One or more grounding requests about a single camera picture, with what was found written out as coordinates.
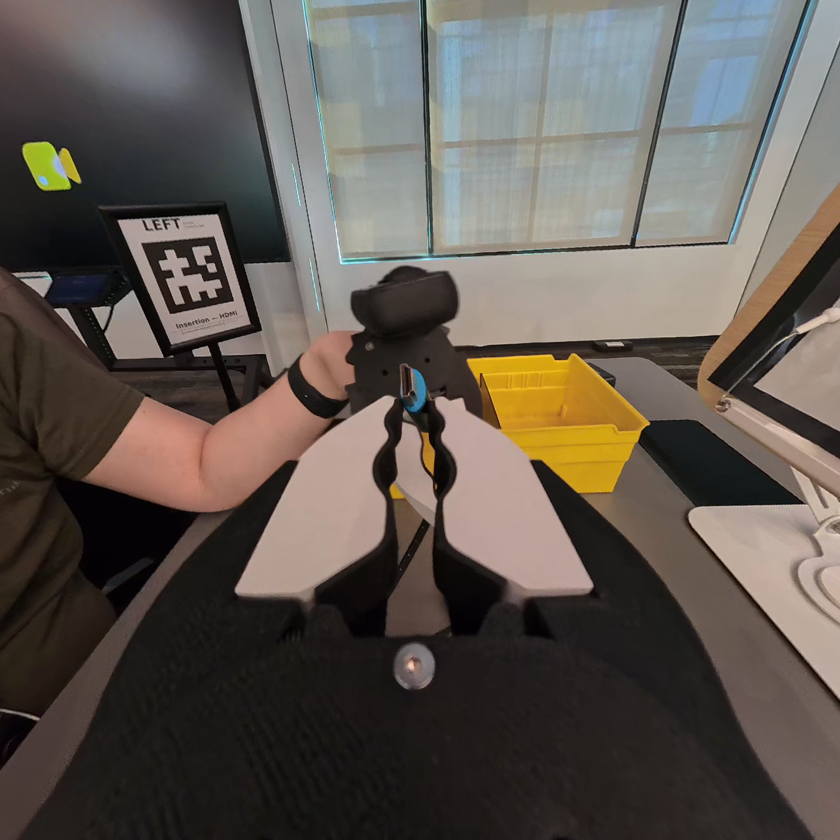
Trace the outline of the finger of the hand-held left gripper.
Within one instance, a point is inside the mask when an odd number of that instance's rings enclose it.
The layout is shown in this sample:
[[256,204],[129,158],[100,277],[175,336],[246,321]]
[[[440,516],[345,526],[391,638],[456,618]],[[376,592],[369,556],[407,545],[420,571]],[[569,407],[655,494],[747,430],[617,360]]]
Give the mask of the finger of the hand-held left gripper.
[[437,499],[434,477],[424,462],[425,438],[416,427],[402,427],[402,436],[395,449],[395,485],[417,514],[426,522],[434,522]]

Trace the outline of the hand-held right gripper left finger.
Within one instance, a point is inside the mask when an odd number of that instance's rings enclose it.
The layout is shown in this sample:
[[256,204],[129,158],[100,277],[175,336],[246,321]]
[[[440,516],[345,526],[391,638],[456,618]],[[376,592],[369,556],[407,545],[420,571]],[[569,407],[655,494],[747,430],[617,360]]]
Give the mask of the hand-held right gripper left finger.
[[291,472],[235,593],[372,608],[396,572],[392,485],[401,401],[385,396],[314,443]]

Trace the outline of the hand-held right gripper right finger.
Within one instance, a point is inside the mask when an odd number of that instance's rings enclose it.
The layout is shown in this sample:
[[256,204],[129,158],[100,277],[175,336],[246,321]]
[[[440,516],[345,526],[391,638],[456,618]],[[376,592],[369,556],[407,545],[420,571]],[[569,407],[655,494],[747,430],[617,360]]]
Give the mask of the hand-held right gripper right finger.
[[462,400],[428,406],[434,579],[450,611],[593,592],[528,456]]

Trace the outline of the person's left forearm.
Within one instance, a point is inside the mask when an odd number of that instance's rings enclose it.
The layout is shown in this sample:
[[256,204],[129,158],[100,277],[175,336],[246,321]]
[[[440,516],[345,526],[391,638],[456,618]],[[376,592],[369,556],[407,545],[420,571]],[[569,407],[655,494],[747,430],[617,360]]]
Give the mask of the person's left forearm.
[[327,430],[286,378],[215,425],[145,397],[84,482],[168,508],[236,508]]

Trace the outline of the person's left hand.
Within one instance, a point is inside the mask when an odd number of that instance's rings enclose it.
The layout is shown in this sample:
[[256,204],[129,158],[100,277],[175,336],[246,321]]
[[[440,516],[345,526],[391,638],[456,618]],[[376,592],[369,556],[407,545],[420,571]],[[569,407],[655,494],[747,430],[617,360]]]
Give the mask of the person's left hand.
[[335,401],[349,398],[355,381],[354,367],[347,361],[353,348],[352,331],[333,331],[316,339],[299,362],[304,380],[318,393]]

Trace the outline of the black wristband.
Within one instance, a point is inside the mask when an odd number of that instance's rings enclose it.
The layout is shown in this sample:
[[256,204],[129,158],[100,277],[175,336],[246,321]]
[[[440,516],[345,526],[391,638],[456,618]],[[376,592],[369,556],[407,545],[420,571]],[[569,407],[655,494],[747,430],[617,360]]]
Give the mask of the black wristband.
[[350,400],[328,397],[311,385],[301,370],[302,354],[299,355],[287,371],[287,382],[292,394],[310,414],[321,419],[332,420],[349,406]]

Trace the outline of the black marker sign stand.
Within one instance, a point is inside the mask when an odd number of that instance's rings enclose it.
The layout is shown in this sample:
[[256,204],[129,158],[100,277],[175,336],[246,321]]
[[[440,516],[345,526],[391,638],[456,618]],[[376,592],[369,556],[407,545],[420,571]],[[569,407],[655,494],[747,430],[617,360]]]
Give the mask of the black marker sign stand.
[[257,348],[250,349],[250,343],[253,343],[250,339],[213,341],[160,359],[156,369],[160,373],[178,375],[214,375],[231,413],[253,402],[275,381],[266,353]]

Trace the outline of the large gridded window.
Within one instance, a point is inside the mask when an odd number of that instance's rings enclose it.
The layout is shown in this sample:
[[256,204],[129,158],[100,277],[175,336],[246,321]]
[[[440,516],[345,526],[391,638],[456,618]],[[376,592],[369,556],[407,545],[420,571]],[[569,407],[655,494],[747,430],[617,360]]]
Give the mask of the large gridded window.
[[723,245],[813,2],[302,2],[344,264]]

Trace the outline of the framed black-white marker sign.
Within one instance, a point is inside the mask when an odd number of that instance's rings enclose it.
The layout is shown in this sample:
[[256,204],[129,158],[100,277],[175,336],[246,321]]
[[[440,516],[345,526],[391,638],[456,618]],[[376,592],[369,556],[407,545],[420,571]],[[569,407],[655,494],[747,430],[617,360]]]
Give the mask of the framed black-white marker sign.
[[98,210],[163,356],[261,331],[225,202]]

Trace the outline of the white sign board stand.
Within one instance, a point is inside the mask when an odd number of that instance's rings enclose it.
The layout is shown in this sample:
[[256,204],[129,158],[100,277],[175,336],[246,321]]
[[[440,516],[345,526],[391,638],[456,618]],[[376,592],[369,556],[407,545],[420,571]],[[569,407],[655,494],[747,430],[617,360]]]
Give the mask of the white sign board stand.
[[839,697],[839,460],[733,396],[716,409],[791,467],[805,501],[696,507],[689,525]]

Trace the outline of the black box with blue screen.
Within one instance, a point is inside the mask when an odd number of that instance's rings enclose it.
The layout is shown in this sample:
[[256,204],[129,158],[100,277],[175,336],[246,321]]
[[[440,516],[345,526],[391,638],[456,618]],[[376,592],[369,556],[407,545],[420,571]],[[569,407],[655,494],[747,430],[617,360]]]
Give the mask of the black box with blue screen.
[[132,290],[120,269],[94,268],[55,272],[45,300],[54,309],[115,307]]

